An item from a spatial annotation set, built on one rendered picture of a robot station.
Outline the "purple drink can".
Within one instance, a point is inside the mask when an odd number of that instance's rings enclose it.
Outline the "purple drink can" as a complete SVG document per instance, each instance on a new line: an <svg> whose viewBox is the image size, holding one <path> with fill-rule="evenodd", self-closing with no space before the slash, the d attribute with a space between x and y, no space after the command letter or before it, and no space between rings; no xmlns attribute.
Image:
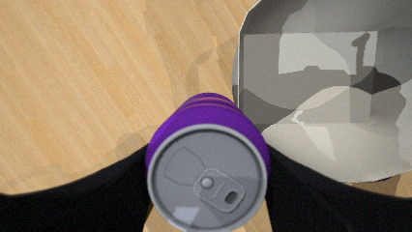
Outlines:
<svg viewBox="0 0 412 232"><path fill-rule="evenodd" d="M187 99L156 130L145 156L155 208L184 232L232 232L245 225L263 203L270 174L262 134L217 93Z"/></svg>

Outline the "white tote bag with blue handles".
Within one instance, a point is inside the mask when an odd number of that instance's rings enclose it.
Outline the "white tote bag with blue handles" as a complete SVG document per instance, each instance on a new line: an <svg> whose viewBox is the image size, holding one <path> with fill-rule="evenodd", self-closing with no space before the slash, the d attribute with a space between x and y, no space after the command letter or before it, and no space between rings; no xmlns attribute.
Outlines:
<svg viewBox="0 0 412 232"><path fill-rule="evenodd" d="M412 0L259 0L239 30L232 95L243 112L245 34L378 31L369 123L254 124L265 142L342 183L412 170Z"/></svg>

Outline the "yellow and red drink can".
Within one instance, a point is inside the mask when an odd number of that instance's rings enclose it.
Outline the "yellow and red drink can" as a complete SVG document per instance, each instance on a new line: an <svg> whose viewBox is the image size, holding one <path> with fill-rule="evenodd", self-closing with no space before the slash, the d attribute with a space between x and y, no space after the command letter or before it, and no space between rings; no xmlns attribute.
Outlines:
<svg viewBox="0 0 412 232"><path fill-rule="evenodd" d="M150 199L150 204L149 204L149 208L148 208L146 220L147 220L147 218L149 217L149 215L150 215L153 207L154 207L154 205L153 205L153 203L152 203L152 200ZM146 222L146 220L145 220L145 222Z"/></svg>

